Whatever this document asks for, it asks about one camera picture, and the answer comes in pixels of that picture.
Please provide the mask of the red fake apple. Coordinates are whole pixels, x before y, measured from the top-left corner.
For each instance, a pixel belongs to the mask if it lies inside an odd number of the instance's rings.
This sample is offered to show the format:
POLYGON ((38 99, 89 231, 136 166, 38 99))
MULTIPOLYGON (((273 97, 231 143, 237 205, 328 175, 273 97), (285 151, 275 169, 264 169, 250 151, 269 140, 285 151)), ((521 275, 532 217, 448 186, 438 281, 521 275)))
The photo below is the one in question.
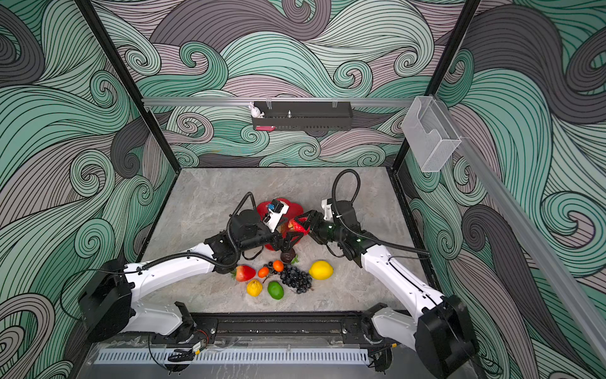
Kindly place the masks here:
POLYGON ((289 232, 303 233, 303 235, 308 235, 308 233, 309 233, 295 219, 290 219, 285 225, 282 226, 282 235, 283 236, 285 236, 289 232))

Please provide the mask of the red flower-shaped fruit bowl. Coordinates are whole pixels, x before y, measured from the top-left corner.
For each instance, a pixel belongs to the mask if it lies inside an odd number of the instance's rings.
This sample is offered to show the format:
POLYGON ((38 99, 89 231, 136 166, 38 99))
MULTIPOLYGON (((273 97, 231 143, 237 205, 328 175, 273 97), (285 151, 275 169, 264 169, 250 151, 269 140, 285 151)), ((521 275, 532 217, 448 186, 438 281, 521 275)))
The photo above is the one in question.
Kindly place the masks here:
POLYGON ((279 197, 257 205, 257 213, 262 224, 281 237, 280 241, 296 245, 307 234, 303 227, 294 221, 296 216, 304 213, 298 203, 279 197))

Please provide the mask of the dark maroon fake fruit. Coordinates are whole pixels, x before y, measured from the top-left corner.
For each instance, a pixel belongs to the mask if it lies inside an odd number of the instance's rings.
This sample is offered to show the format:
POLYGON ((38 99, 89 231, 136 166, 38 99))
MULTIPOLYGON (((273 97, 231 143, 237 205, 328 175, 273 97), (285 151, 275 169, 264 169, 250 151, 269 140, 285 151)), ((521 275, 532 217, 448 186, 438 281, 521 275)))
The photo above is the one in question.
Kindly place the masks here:
POLYGON ((294 249, 291 249, 289 251, 283 251, 280 254, 280 260, 284 264, 291 264, 296 257, 297 254, 295 253, 294 249))

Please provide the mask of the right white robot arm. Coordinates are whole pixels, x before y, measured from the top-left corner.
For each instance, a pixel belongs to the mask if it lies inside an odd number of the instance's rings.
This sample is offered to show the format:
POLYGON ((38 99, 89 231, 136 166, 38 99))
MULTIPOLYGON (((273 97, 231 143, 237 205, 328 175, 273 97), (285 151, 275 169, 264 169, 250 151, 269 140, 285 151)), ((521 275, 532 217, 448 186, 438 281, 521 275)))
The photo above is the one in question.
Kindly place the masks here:
POLYGON ((309 211, 294 223, 320 245, 337 243, 348 259, 375 276, 404 305, 405 314, 389 307, 376 311, 372 327, 379 336, 414 350, 434 377, 451 376, 476 355, 478 341, 463 301, 415 276, 396 260, 387 243, 361 229, 355 218, 325 218, 309 211))

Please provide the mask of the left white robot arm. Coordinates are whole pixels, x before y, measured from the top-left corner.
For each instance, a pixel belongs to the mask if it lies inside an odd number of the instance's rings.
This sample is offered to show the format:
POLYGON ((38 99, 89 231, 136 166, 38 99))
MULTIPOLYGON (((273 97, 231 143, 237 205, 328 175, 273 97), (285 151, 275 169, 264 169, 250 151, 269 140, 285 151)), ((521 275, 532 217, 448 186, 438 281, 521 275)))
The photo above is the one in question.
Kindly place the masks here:
POLYGON ((233 214, 225 231, 177 254, 153 261, 123 264, 111 260, 85 285, 78 304, 88 340, 108 340, 119 333, 152 333, 174 342, 188 340, 195 323, 183 303, 162 306, 142 299, 191 276, 235 271, 241 254, 268 244, 279 245, 279 225, 287 210, 270 209, 260 216, 254 209, 233 214))

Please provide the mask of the red fake mango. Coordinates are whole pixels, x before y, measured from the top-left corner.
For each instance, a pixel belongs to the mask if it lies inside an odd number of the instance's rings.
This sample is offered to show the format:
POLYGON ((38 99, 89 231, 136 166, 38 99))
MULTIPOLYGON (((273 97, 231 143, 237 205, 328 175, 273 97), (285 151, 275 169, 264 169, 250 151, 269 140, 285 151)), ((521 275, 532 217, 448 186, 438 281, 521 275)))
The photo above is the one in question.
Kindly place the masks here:
POLYGON ((239 265, 232 272, 232 277, 239 283, 248 282, 257 276, 257 270, 248 265, 239 265))

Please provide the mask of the small orange fake tangerine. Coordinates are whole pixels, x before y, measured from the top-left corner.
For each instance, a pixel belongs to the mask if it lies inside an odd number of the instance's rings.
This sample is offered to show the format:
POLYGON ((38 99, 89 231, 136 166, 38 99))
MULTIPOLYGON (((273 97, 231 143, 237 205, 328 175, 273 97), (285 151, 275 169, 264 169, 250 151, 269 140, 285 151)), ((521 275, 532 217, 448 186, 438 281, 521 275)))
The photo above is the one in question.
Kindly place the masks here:
POLYGON ((270 269, 268 267, 263 267, 258 271, 257 276, 259 278, 265 278, 265 277, 269 276, 269 274, 270 274, 270 269))

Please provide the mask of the large yellow fake lemon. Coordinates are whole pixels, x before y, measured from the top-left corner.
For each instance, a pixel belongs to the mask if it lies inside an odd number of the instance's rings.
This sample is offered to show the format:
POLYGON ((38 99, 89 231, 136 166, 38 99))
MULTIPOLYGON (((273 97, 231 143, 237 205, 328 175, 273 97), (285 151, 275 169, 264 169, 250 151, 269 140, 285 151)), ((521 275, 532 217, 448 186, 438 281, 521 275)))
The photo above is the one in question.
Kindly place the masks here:
POLYGON ((315 280, 326 280, 333 273, 334 268, 327 261, 314 262, 309 269, 309 275, 315 280))

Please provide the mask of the small yellow fake lemon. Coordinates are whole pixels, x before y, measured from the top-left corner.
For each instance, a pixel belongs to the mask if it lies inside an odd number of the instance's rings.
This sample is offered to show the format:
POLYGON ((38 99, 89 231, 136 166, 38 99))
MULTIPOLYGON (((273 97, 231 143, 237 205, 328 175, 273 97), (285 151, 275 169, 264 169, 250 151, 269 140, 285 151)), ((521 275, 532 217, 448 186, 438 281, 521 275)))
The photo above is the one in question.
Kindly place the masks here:
POLYGON ((246 293, 252 297, 257 297, 263 291, 263 284, 258 280, 251 280, 246 286, 246 293))

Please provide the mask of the green fake lime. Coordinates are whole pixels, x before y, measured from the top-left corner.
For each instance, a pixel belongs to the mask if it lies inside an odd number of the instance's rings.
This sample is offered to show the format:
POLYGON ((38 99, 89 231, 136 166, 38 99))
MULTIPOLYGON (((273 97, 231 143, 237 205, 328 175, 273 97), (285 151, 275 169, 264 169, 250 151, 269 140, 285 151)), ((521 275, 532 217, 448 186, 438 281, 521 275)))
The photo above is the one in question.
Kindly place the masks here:
POLYGON ((268 294, 274 300, 281 300, 284 297, 284 289, 280 282, 272 281, 268 284, 268 294))

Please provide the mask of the small white figurine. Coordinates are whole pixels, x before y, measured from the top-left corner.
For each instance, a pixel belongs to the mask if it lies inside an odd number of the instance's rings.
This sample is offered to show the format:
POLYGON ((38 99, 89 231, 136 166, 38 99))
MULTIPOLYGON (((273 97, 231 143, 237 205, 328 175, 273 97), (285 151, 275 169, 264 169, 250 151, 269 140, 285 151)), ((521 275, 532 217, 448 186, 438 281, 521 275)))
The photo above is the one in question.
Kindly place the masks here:
POLYGON ((248 109, 250 111, 252 118, 263 118, 264 117, 264 113, 260 110, 259 107, 257 107, 254 104, 254 102, 249 102, 248 109))

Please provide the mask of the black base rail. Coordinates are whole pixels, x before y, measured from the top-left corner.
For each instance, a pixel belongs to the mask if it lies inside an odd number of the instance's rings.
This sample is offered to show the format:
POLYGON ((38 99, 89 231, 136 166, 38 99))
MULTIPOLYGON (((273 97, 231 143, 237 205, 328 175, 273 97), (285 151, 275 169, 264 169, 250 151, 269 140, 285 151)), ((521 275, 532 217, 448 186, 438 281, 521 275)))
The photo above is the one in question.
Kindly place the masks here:
POLYGON ((192 313, 197 328, 217 337, 333 337, 346 344, 381 343, 383 338, 402 342, 405 330, 423 342, 472 341, 467 312, 440 305, 423 310, 416 319, 405 310, 380 303, 366 311, 278 313, 192 313))

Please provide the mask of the black wall shelf tray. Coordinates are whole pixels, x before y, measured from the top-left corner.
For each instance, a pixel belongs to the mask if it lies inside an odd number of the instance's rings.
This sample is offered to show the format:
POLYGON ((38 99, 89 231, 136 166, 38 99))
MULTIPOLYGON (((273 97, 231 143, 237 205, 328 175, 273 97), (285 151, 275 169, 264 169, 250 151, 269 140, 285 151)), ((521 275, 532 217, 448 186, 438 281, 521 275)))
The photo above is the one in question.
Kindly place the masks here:
POLYGON ((264 113, 263 118, 252 118, 252 125, 260 131, 325 132, 349 130, 354 114, 350 103, 295 103, 278 102, 271 108, 254 102, 264 113))

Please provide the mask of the aluminium wall rail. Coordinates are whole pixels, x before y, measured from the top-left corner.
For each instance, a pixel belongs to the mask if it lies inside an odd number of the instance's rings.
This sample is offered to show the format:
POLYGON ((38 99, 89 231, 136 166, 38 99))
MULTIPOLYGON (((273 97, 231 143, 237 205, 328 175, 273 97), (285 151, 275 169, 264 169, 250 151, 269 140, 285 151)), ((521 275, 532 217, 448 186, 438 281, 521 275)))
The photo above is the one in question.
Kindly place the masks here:
POLYGON ((154 96, 141 99, 145 107, 247 107, 249 103, 262 102, 269 108, 278 102, 295 103, 350 103, 352 107, 410 107, 414 98, 314 98, 314 97, 193 97, 193 96, 154 96))

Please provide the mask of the clear plastic wall bin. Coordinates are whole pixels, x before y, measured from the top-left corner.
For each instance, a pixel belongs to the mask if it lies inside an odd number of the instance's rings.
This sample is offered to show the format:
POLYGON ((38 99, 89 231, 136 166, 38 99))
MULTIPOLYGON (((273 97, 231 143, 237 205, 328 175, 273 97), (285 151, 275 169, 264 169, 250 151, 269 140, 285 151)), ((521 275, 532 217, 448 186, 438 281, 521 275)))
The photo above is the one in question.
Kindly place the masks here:
POLYGON ((461 139, 446 104, 434 96, 417 96, 401 124, 422 172, 439 172, 461 139))

